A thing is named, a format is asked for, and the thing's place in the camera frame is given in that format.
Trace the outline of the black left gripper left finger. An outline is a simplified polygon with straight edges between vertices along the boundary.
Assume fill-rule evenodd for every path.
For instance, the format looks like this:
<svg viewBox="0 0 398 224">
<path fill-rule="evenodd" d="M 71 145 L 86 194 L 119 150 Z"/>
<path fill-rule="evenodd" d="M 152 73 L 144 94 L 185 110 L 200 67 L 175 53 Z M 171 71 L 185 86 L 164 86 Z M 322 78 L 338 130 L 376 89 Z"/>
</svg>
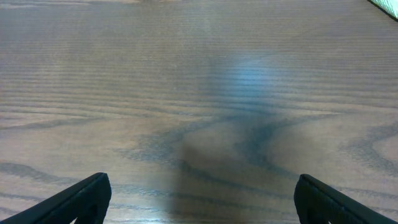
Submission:
<svg viewBox="0 0 398 224">
<path fill-rule="evenodd" d="M 1 224 L 103 224 L 110 200 L 109 177 L 98 172 Z"/>
</svg>

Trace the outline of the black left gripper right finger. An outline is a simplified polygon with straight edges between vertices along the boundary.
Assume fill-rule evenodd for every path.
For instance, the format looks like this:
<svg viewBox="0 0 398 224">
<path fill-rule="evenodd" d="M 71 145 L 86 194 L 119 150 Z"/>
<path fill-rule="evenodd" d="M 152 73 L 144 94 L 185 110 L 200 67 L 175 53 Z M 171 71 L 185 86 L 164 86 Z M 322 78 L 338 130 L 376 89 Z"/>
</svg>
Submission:
<svg viewBox="0 0 398 224">
<path fill-rule="evenodd" d="M 397 224 L 308 174 L 299 177 L 294 204 L 301 224 Z"/>
</svg>

